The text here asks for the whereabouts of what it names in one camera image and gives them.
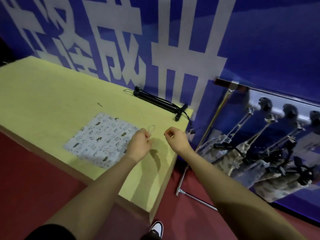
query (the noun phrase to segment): metal stand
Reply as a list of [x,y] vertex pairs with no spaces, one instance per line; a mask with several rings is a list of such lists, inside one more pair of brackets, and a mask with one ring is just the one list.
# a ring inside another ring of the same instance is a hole
[[[208,136],[208,134],[209,134],[209,132],[210,132],[210,129],[211,129],[212,125],[214,124],[214,121],[215,121],[216,118],[218,117],[218,115],[219,115],[219,113],[221,112],[222,108],[223,108],[223,107],[225,106],[225,104],[227,103],[227,101],[228,101],[228,99],[230,98],[231,94],[238,88],[238,85],[239,85],[239,82],[237,82],[237,81],[232,81],[232,82],[230,82],[230,84],[229,84],[229,86],[228,86],[228,90],[226,91],[226,93],[225,93],[225,95],[224,95],[224,97],[223,97],[223,100],[221,101],[221,103],[220,103],[220,105],[219,105],[216,113],[214,114],[214,117],[212,118],[212,120],[211,120],[211,122],[210,122],[210,124],[209,124],[209,126],[208,126],[208,128],[207,128],[207,130],[206,130],[206,132],[204,133],[204,135],[203,135],[203,137],[202,137],[199,145],[197,146],[197,149],[199,148],[199,146],[201,146],[201,144],[203,143],[203,141],[204,141],[204,140],[206,139],[206,137]],[[188,169],[189,169],[189,165],[187,165],[186,168],[184,169],[183,175],[182,175],[182,177],[181,177],[181,179],[180,179],[180,182],[179,182],[179,185],[178,185],[178,188],[177,188],[177,191],[176,191],[176,196],[178,196],[179,193],[181,193],[181,194],[186,195],[186,196],[190,197],[191,199],[194,199],[194,200],[196,200],[197,202],[199,202],[199,203],[201,203],[201,204],[203,204],[203,205],[205,205],[205,206],[208,206],[209,208],[217,211],[217,208],[215,208],[213,205],[211,205],[211,204],[209,204],[209,203],[207,203],[207,202],[205,202],[205,201],[203,201],[203,200],[195,197],[194,195],[189,194],[189,193],[187,193],[187,192],[185,192],[185,191],[183,191],[183,190],[181,189],[181,185],[182,185],[184,176],[186,175],[186,172],[187,172]]]

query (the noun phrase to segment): dark trousers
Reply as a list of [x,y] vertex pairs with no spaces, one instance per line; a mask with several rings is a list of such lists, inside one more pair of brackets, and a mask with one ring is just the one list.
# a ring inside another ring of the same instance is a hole
[[154,232],[148,232],[147,234],[143,235],[140,240],[161,240],[161,237]]

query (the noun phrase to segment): black sleeve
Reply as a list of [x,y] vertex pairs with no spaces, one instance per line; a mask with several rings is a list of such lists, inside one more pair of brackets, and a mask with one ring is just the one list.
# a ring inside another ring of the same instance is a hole
[[76,240],[74,235],[63,226],[56,224],[48,224],[38,227],[36,230],[31,232],[25,240]]

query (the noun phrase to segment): hand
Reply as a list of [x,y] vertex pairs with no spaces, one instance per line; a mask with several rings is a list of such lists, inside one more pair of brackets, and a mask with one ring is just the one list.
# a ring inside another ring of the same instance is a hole
[[149,153],[151,147],[150,134],[142,128],[132,136],[125,155],[138,163]]
[[187,135],[180,129],[170,127],[164,133],[165,139],[167,140],[171,149],[182,156],[183,153],[193,151],[191,148]]

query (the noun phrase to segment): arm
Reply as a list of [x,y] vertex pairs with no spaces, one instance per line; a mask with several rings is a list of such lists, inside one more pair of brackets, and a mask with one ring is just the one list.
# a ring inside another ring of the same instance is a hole
[[171,127],[164,135],[238,239],[305,239],[274,208],[194,152],[183,131]]
[[77,240],[94,238],[110,213],[128,174],[149,153],[152,146],[149,137],[145,129],[137,131],[128,144],[126,155],[45,224],[64,226]]

